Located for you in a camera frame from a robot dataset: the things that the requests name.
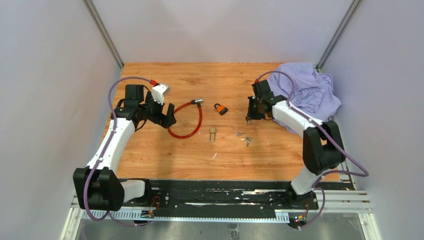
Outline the orange black padlock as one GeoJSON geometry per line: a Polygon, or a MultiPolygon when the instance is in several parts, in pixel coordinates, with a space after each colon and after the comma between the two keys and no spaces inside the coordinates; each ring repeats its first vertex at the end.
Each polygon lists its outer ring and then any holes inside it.
{"type": "Polygon", "coordinates": [[[215,110],[221,115],[223,116],[224,114],[226,114],[228,112],[228,108],[220,103],[215,103],[214,104],[214,108],[215,110]]]}

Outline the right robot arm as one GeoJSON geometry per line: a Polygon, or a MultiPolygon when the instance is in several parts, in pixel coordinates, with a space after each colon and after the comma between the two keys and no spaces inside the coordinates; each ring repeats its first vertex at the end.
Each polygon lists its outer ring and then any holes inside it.
{"type": "Polygon", "coordinates": [[[306,202],[306,194],[313,190],[316,181],[346,160],[339,127],[334,121],[322,121],[289,106],[286,97],[274,95],[266,80],[255,81],[252,89],[253,95],[248,97],[247,121],[278,120],[302,138],[304,166],[285,195],[286,203],[297,209],[306,202]]]}

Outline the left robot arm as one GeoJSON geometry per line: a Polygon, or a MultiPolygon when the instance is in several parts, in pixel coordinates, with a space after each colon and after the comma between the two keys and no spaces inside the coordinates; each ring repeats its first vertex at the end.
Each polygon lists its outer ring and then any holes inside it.
{"type": "Polygon", "coordinates": [[[82,209],[115,212],[133,199],[142,207],[152,203],[153,193],[147,179],[121,180],[116,176],[124,149],[140,129],[140,123],[150,121],[164,129],[176,123],[174,104],[170,103],[163,113],[170,87],[158,83],[147,92],[144,89],[142,84],[125,87],[124,98],[112,108],[109,127],[99,149],[86,167],[74,171],[73,182],[82,209]]]}

